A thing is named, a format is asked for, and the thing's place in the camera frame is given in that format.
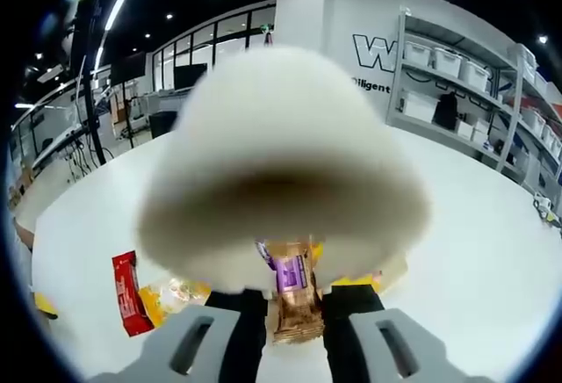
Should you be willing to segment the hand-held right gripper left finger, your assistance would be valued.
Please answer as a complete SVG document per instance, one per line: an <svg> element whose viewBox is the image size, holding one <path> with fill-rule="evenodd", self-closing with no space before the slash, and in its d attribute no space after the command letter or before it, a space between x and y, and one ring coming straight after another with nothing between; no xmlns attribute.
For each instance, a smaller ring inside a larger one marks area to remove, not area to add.
<svg viewBox="0 0 562 383"><path fill-rule="evenodd" d="M213 291L203 305L173 314L120 372L91 382L254 382L266 340L262 293Z"/></svg>

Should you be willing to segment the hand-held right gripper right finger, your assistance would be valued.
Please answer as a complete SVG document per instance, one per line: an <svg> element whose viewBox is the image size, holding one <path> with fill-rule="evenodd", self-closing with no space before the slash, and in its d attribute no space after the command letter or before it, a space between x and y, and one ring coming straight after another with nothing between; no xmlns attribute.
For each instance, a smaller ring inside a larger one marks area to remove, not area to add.
<svg viewBox="0 0 562 383"><path fill-rule="evenodd" d="M336 285L322 298L324 346L334 382L471 382L444 343L371 285Z"/></svg>

